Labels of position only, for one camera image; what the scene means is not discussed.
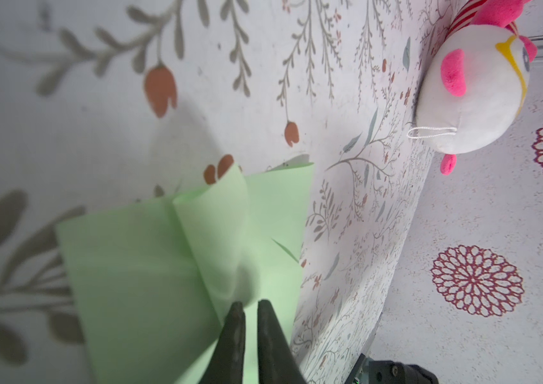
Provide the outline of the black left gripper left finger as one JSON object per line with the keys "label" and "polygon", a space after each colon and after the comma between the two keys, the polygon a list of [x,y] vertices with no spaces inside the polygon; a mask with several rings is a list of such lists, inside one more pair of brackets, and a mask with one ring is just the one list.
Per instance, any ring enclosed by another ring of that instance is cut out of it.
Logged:
{"label": "black left gripper left finger", "polygon": [[242,384],[246,346],[246,316],[242,302],[234,302],[225,318],[213,355],[199,384]]}

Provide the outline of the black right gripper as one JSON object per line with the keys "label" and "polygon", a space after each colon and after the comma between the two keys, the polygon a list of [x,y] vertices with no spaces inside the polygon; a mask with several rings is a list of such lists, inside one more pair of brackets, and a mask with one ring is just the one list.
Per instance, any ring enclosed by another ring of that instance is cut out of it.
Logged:
{"label": "black right gripper", "polygon": [[439,379],[418,365],[373,360],[361,354],[347,378],[347,384],[439,384]]}

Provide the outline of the light green paper sheet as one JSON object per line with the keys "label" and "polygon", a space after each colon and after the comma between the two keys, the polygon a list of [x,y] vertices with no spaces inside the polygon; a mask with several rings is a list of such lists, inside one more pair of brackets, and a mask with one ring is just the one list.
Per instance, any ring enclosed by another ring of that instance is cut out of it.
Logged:
{"label": "light green paper sheet", "polygon": [[60,223],[56,236],[98,383],[196,383],[228,310],[247,316],[244,382],[258,380],[257,307],[286,339],[297,312],[311,163]]}

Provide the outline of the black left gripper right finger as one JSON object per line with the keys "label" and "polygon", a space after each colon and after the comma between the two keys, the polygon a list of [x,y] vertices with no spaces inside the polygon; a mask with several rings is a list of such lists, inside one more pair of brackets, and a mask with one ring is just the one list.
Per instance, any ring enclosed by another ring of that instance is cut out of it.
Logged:
{"label": "black left gripper right finger", "polygon": [[260,384],[306,384],[268,300],[258,304],[257,342]]}

